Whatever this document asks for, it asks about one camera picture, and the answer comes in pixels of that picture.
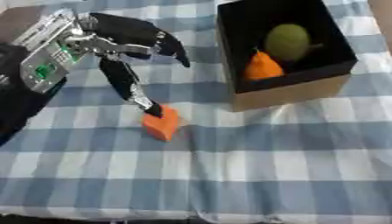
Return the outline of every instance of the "table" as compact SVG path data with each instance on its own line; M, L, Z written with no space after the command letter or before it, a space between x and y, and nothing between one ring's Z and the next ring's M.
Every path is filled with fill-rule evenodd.
M336 97L232 113L214 0L58 3L146 19L185 45L191 69L133 59L148 96L184 122L169 143L140 126L85 59L0 150L0 212L73 219L390 223L392 66L363 0L325 0L360 62Z

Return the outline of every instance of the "black box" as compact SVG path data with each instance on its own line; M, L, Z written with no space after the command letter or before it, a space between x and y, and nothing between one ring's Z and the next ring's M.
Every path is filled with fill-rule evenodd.
M245 81L242 74L255 46L280 24L303 26L314 45L284 76ZM301 102L335 95L357 62L346 38L322 0L242 0L218 6L218 37L234 111Z

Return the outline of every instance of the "orange block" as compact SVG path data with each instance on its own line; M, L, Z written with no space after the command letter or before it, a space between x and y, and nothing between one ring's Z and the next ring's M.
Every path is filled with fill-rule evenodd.
M248 67L245 78L250 81L277 77L284 74L284 70L265 52L257 51Z
M172 135L179 127L179 114L177 110L161 105L161 118L144 114L142 124L151 135L162 141L172 140Z

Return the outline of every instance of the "checkered tablecloth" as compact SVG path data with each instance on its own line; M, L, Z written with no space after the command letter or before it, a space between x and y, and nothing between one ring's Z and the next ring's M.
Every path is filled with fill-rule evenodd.
M197 216L249 223L392 219L392 66L367 1L325 0L360 62L336 97L233 113L215 38L217 0L51 4L141 18L185 45L191 69L132 60L147 94L184 118L169 143L147 135L86 58L0 149L0 213L75 219Z

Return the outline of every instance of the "green ball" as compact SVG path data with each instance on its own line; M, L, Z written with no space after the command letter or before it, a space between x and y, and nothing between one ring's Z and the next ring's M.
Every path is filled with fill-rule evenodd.
M265 51L278 60L302 59L309 50L311 39L306 29L297 24L280 24L265 39Z

